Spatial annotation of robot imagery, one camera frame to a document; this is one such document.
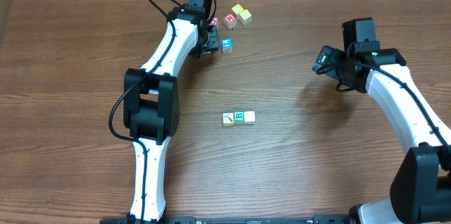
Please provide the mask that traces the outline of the tan wooden picture block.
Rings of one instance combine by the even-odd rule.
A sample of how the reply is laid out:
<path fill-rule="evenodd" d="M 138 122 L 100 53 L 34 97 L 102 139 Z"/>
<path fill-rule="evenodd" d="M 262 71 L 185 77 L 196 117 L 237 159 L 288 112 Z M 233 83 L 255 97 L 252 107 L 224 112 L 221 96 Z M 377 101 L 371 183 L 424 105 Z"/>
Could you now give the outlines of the tan wooden picture block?
<path fill-rule="evenodd" d="M 223 126 L 224 127 L 230 127 L 234 126 L 235 120 L 234 120 L 234 113 L 223 113 Z"/>

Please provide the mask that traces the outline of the green-edged wooden number block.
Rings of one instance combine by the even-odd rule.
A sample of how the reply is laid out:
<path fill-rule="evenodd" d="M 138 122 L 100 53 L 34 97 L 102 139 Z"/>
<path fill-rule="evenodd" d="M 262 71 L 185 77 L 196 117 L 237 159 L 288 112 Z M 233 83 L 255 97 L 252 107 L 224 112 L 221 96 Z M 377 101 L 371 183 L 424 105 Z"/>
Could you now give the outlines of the green-edged wooden number block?
<path fill-rule="evenodd" d="M 244 124 L 245 123 L 245 112 L 244 111 L 234 111 L 233 112 L 234 124 Z"/>

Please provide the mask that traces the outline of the white pattern wooden block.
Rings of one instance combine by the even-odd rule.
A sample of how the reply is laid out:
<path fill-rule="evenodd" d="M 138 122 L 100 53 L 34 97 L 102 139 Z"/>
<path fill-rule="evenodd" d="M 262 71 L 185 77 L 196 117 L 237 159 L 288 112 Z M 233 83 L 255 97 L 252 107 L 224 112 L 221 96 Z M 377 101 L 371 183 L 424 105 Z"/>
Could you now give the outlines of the white pattern wooden block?
<path fill-rule="evenodd" d="M 244 123 L 253 125 L 256 122 L 255 112 L 254 111 L 245 111 L 244 112 Z"/>

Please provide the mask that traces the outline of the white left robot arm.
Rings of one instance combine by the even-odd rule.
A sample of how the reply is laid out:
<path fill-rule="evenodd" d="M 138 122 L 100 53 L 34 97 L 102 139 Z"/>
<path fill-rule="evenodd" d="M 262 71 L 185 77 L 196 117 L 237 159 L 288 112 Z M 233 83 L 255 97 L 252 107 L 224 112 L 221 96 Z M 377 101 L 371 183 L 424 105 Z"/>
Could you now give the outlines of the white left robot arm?
<path fill-rule="evenodd" d="M 162 223 L 166 212 L 166 153 L 178 129 L 180 101 L 177 76 L 188 56 L 218 51 L 217 29 L 211 23 L 216 0 L 176 3 L 164 13 L 167 28 L 152 57 L 124 75 L 124 92 L 115 107 L 123 107 L 125 140 L 135 150 L 135 195 L 125 223 Z"/>

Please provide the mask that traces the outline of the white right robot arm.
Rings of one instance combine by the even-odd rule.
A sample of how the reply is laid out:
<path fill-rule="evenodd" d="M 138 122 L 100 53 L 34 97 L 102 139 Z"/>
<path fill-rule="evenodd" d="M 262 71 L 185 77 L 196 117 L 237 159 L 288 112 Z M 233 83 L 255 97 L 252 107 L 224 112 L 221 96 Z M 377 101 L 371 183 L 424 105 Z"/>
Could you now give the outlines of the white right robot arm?
<path fill-rule="evenodd" d="M 416 87 L 407 62 L 383 49 L 372 18 L 342 24 L 344 48 L 324 46 L 312 70 L 337 80 L 337 92 L 368 94 L 381 107 L 404 151 L 388 197 L 352 207 L 336 223 L 450 221 L 450 129 Z"/>

